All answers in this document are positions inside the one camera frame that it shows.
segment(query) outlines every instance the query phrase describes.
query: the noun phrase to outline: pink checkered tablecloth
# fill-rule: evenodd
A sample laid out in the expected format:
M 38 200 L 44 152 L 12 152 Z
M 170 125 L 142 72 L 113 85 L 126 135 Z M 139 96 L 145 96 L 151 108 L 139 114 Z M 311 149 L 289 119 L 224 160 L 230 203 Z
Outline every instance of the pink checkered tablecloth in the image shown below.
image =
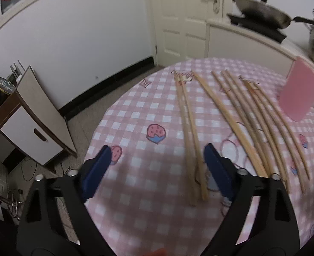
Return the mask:
M 143 79 L 106 111 L 93 134 L 86 160 L 93 158 L 107 144 L 112 149 L 113 162 L 95 196 L 86 202 L 86 207 L 117 255 L 139 256 L 161 247 L 166 248 L 170 256 L 199 255 L 228 210 L 210 175 L 207 176 L 211 189 L 209 201 L 199 202 L 196 207 L 189 206 L 184 137 L 174 70 L 182 73 L 186 81 L 201 148 L 212 143 L 222 156 L 255 175 L 230 126 L 191 74 L 191 70 L 196 71 L 207 81 L 245 130 L 228 97 L 211 75 L 212 70 L 219 74 L 225 69 L 232 75 L 242 75 L 260 83 L 275 102 L 285 83 L 281 75 L 246 61 L 189 60 Z M 314 233 L 314 108 L 301 122 L 285 119 L 302 144 L 312 176 L 303 195 L 297 170 L 275 127 L 287 163 L 290 199 L 303 245 Z M 239 241 L 248 237 L 257 210 L 256 201 L 251 209 Z

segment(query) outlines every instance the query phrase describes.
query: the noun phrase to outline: frying pan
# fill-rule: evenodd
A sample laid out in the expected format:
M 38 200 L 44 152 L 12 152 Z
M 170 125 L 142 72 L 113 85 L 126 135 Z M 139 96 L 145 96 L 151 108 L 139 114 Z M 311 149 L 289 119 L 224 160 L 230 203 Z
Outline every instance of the frying pan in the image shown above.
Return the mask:
M 301 16 L 291 18 L 285 12 L 267 5 L 267 0 L 232 0 L 245 16 L 262 21 L 277 29 L 287 28 L 292 21 L 314 25 L 314 20 Z

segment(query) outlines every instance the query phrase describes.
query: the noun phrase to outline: wooden stick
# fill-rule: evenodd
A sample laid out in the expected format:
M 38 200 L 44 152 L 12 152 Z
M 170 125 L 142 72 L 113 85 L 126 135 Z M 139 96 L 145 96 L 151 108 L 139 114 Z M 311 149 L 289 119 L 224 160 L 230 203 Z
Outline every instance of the wooden stick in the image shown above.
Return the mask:
M 250 136 L 251 136 L 251 138 L 253 140 L 253 143 L 254 143 L 254 145 L 255 145 L 258 153 L 259 153 L 259 156 L 262 159 L 262 157 L 263 156 L 265 157 L 265 155 L 263 153 L 263 150 L 262 150 L 262 148 L 260 146 L 260 143 L 259 143 L 259 141 L 257 139 L 257 136 L 255 134 L 254 129 L 252 128 L 252 125 L 251 125 L 250 121 L 248 120 L 248 118 L 246 117 L 246 115 L 242 111 L 242 109 L 239 107 L 238 103 L 235 101 L 234 95 L 232 94 L 232 92 L 230 92 L 229 89 L 227 89 L 224 86 L 224 84 L 222 83 L 222 81 L 219 79 L 219 77 L 217 76 L 217 74 L 214 71 L 212 71 L 212 74 L 213 74 L 215 80 L 217 81 L 217 83 L 219 84 L 219 86 L 225 91 L 226 95 L 228 96 L 228 98 L 230 99 L 232 105 L 234 106 L 235 110 L 237 111 L 241 121 L 246 126 L 246 129 L 247 129 L 248 133 L 250 134 Z
M 187 122 L 186 113 L 184 110 L 184 100 L 182 95 L 182 88 L 180 83 L 177 79 L 176 71 L 174 71 L 174 78 L 175 78 L 175 85 L 176 85 L 176 92 L 177 92 L 177 100 L 180 106 L 180 114 L 182 119 L 182 127 L 183 127 L 183 134 L 184 134 L 184 146 L 185 146 L 185 164 L 187 167 L 187 175 L 189 181 L 189 202 L 190 205 L 195 206 L 197 200 L 197 186 L 194 179 L 195 176 L 195 167 L 192 164 L 192 155 L 191 155 L 191 147 L 190 147 L 190 139 L 189 139 L 189 124 Z
M 267 175 L 270 176 L 272 173 L 274 173 L 274 169 L 273 169 L 273 166 L 271 164 L 269 152 L 267 150 L 267 147 L 266 147 L 265 143 L 263 142 L 263 138 L 262 138 L 262 136 L 260 134 L 260 131 L 256 127 L 254 120 L 251 118 L 251 116 L 249 114 L 250 110 L 249 110 L 249 108 L 248 108 L 248 106 L 247 106 L 247 104 L 245 102 L 246 101 L 245 97 L 243 97 L 244 93 L 242 93 L 242 95 L 241 95 L 240 92 L 237 91 L 234 88 L 232 82 L 228 79 L 228 76 L 227 76 L 225 71 L 222 72 L 222 75 L 223 75 L 223 78 L 225 79 L 226 83 L 229 85 L 229 87 L 231 88 L 231 90 L 235 94 L 236 98 L 238 99 L 241 107 L 243 108 L 243 110 L 246 113 L 246 117 L 247 117 L 247 120 L 248 120 L 247 123 L 249 123 L 252 126 L 252 131 L 254 131 L 255 137 L 256 137 L 256 141 L 253 140 L 254 146 L 256 147 L 256 149 L 257 149 L 257 151 L 259 153 L 259 156 L 260 156 L 260 158 L 262 160 L 262 163 L 263 163 L 264 168 L 265 168 L 265 170 L 267 172 Z
M 272 150 L 272 152 L 273 152 L 273 155 L 274 155 L 274 158 L 275 158 L 275 160 L 276 160 L 277 165 L 280 165 L 280 166 L 281 166 L 280 158 L 278 157 L 278 156 L 279 156 L 279 155 L 278 155 L 278 150 L 277 150 L 277 148 L 276 148 L 276 145 L 274 144 L 274 141 L 273 141 L 273 139 L 272 139 L 271 133 L 269 132 L 269 129 L 268 129 L 267 125 L 265 124 L 265 121 L 264 121 L 263 117 L 261 116 L 261 114 L 260 114 L 260 112 L 259 112 L 259 109 L 256 108 L 256 107 L 253 105 L 252 101 L 246 96 L 246 94 L 244 93 L 244 91 L 241 89 L 241 87 L 240 87 L 240 85 L 239 85 L 239 83 L 238 83 L 238 80 L 237 80 L 234 76 L 232 76 L 230 73 L 227 72 L 227 74 L 228 74 L 228 76 L 232 79 L 232 81 L 234 81 L 234 83 L 235 83 L 237 89 L 239 90 L 239 92 L 240 92 L 241 95 L 242 95 L 242 99 L 243 99 L 244 101 L 247 101 L 248 105 L 250 106 L 250 108 L 251 108 L 253 114 L 255 115 L 257 121 L 259 122 L 259 124 L 260 124 L 260 126 L 261 126 L 261 128 L 262 128 L 262 130 L 264 131 L 264 134 L 265 134 L 265 136 L 266 136 L 266 138 L 267 138 L 267 141 L 268 141 L 268 143 L 269 143 L 269 145 L 270 145 L 270 147 L 271 147 L 271 150 Z
M 194 74 L 195 78 L 198 80 L 198 82 L 200 83 L 200 85 L 203 87 L 203 89 L 207 92 L 207 94 L 213 100 L 215 105 L 218 107 L 219 111 L 221 112 L 221 114 L 223 115 L 223 117 L 225 118 L 227 123 L 232 128 L 233 132 L 235 133 L 239 142 L 241 143 L 242 147 L 244 148 L 247 156 L 250 158 L 250 161 L 251 161 L 256 173 L 258 174 L 258 176 L 267 177 L 267 173 L 266 173 L 260 159 L 257 157 L 254 148 L 251 146 L 249 141 L 246 139 L 245 134 L 242 132 L 240 127 L 237 125 L 234 118 L 229 113 L 229 111 L 226 109 L 225 105 L 222 103 L 220 98 L 218 98 L 216 96 L 216 94 L 214 94 L 214 92 L 212 92 L 212 90 L 210 89 L 208 84 L 203 80 L 203 78 L 201 78 L 194 71 L 193 71 L 193 74 Z
M 289 125 L 287 124 L 287 122 L 285 121 L 282 113 L 277 109 L 277 107 L 274 105 L 274 103 L 272 102 L 272 100 L 267 96 L 267 94 L 265 93 L 265 91 L 263 91 L 260 86 L 256 85 L 256 88 L 262 93 L 262 95 L 266 98 L 266 100 L 269 102 L 269 104 L 272 106 L 272 108 L 274 109 L 274 111 L 276 112 L 276 114 L 278 115 L 278 117 L 280 118 L 280 120 L 284 123 L 286 129 L 288 130 L 291 138 L 292 138 L 292 141 L 293 143 L 295 144 L 296 148 L 297 148 L 297 151 L 302 159 L 302 162 L 303 162 L 303 165 L 304 165 L 304 168 L 305 168 L 305 172 L 308 176 L 308 179 L 310 180 L 310 171 L 309 171 L 309 167 L 308 167 L 308 163 L 305 159 L 305 155 L 300 147 L 300 145 L 298 144 L 297 140 L 296 140 L 296 137 L 294 136 L 292 130 L 289 128 Z
M 302 173 L 299 169 L 299 164 L 298 164 L 298 161 L 297 161 L 297 158 L 296 158 L 296 155 L 293 153 L 293 149 L 291 147 L 291 144 L 288 140 L 288 137 L 283 129 L 283 126 L 279 123 L 279 121 L 277 120 L 277 118 L 274 116 L 274 113 L 268 108 L 268 106 L 264 103 L 264 100 L 263 100 L 263 97 L 262 95 L 258 92 L 258 91 L 255 91 L 254 92 L 258 98 L 260 99 L 260 101 L 262 101 L 262 104 L 264 105 L 264 108 L 266 109 L 267 113 L 269 114 L 269 116 L 271 116 L 273 122 L 276 124 L 280 134 L 282 135 L 284 141 L 285 141 L 285 144 L 290 152 L 290 155 L 291 155 L 291 158 L 296 166 L 296 169 L 297 169 L 297 173 L 298 173 L 298 178 L 299 178 L 299 182 L 301 184 L 301 190 L 302 190 L 302 193 L 305 193 L 305 184 L 304 184 L 304 181 L 303 181 L 303 178 L 302 178 Z
M 252 87 L 250 86 L 250 84 L 247 81 L 243 80 L 241 77 L 239 77 L 239 78 L 244 83 L 244 85 L 246 86 L 247 90 L 249 91 L 251 97 L 253 98 L 255 104 L 257 105 L 257 107 L 259 109 L 259 112 L 261 113 L 261 115 L 262 115 L 262 117 L 264 119 L 264 122 L 266 123 L 266 125 L 267 125 L 267 127 L 269 129 L 269 133 L 270 133 L 270 135 L 272 137 L 271 143 L 270 143 L 270 141 L 269 141 L 269 143 L 270 143 L 270 146 L 272 145 L 271 149 L 272 149 L 274 158 L 276 160 L 276 164 L 278 166 L 279 173 L 280 173 L 282 179 L 286 182 L 286 190 L 288 192 L 290 192 L 290 181 L 289 181 L 289 177 L 288 177 L 288 174 L 287 174 L 285 159 L 283 157 L 283 153 L 281 152 L 281 148 L 280 148 L 280 145 L 279 145 L 278 138 L 277 138 L 276 134 L 274 133 L 274 129 L 271 126 L 271 121 L 267 117 L 267 114 L 265 113 L 265 110 L 262 108 L 261 101 L 259 101 L 258 97 L 256 97 L 256 95 L 254 93 L 254 89 L 252 89 Z
M 183 90 L 183 95 L 184 95 L 184 99 L 185 99 L 185 104 L 187 105 L 187 109 L 188 109 L 188 116 L 189 116 L 190 127 L 192 129 L 192 140 L 194 141 L 195 152 L 196 152 L 196 159 L 197 159 L 197 166 L 198 166 L 198 169 L 199 169 L 200 186 L 201 186 L 201 197 L 202 197 L 203 201 L 207 201 L 208 200 L 208 189 L 207 189 L 207 181 L 205 179 L 205 174 L 204 174 L 204 159 L 203 159 L 201 148 L 200 148 L 200 142 L 199 142 L 199 139 L 197 137 L 196 126 L 195 126 L 194 118 L 192 116 L 191 105 L 189 103 L 187 90 L 185 89 L 182 76 L 179 76 L 179 78 L 180 78 L 180 82 L 181 82 L 181 85 L 182 85 L 182 90 Z

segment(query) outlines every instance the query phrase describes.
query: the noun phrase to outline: stove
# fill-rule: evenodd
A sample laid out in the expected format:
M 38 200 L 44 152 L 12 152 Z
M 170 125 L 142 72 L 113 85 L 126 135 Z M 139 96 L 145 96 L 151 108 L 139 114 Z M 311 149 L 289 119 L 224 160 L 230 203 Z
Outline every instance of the stove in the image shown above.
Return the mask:
M 230 18 L 231 24 L 262 34 L 278 43 L 281 43 L 286 38 L 286 35 L 282 34 L 277 28 L 274 28 L 266 23 L 262 23 L 245 16 L 237 16 L 229 13 L 227 13 L 227 16 Z

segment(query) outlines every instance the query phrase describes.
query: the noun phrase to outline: blue gripper pad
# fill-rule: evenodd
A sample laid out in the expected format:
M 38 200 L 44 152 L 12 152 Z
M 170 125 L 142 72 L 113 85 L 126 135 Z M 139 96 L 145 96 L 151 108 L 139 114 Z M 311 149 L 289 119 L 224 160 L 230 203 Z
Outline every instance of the blue gripper pad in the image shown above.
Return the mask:
M 88 160 L 93 162 L 93 165 L 81 181 L 81 196 L 84 201 L 94 196 L 111 160 L 112 152 L 107 145 L 102 147 L 94 159 Z
M 211 143 L 204 147 L 204 161 L 207 163 L 221 194 L 232 201 L 235 196 L 232 185 L 233 178 L 229 172 L 232 167 L 235 170 L 232 162 L 229 159 L 222 158 Z

